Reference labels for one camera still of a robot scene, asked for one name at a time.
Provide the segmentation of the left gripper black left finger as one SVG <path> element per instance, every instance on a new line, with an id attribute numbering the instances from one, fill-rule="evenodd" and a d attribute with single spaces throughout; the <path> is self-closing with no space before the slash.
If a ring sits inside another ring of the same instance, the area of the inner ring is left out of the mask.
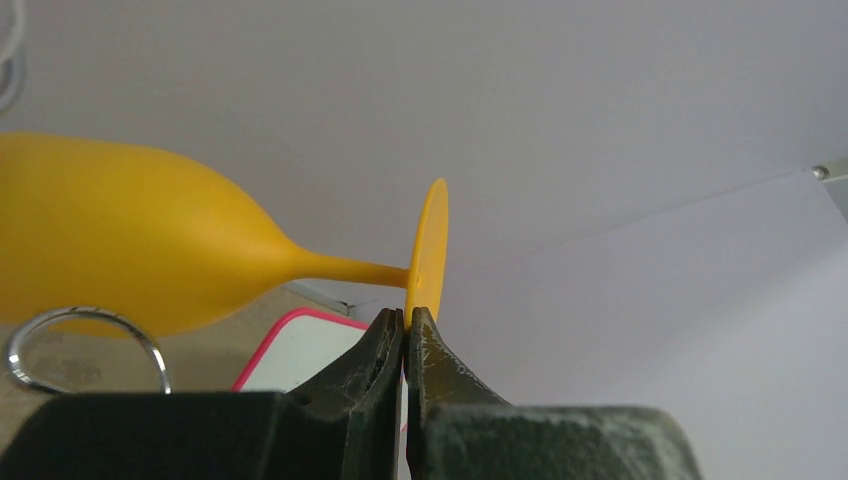
<path id="1" fill-rule="evenodd" d="M 5 479 L 392 479 L 403 314 L 280 392 L 63 394 L 22 425 Z"/>

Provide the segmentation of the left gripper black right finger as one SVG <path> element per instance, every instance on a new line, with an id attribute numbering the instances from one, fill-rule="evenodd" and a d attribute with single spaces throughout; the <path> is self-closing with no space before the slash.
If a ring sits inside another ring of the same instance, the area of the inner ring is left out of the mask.
<path id="1" fill-rule="evenodd" d="M 699 479 L 666 412 L 642 406 L 515 406 L 444 343 L 426 308 L 408 328 L 406 457 L 414 479 Z"/>

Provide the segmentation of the orange plastic wine glass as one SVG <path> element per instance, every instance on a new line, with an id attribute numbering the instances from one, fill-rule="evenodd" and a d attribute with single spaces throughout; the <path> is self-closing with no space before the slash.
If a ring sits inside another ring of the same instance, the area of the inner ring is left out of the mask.
<path id="1" fill-rule="evenodd" d="M 311 252 L 237 184 L 152 147 L 32 132 L 1 136 L 1 320 L 99 307 L 162 337 L 211 325 L 291 281 L 402 288 L 440 306 L 449 234 L 430 187 L 408 267 Z"/>

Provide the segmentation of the clear tumbler glass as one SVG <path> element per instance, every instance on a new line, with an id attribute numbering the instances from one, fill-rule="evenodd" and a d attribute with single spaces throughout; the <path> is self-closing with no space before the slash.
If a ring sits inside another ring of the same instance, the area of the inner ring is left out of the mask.
<path id="1" fill-rule="evenodd" d="M 8 14 L 6 37 L 1 40 L 1 113 L 16 103 L 24 90 L 26 55 L 24 40 L 28 17 L 26 2 L 2 1 Z"/>

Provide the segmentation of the pink framed whiteboard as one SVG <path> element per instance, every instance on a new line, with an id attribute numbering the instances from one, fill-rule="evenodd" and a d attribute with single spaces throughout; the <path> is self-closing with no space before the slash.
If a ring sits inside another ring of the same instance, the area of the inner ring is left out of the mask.
<path id="1" fill-rule="evenodd" d="M 345 354 L 367 328 L 336 314 L 294 309 L 271 326 L 231 390 L 288 393 Z"/>

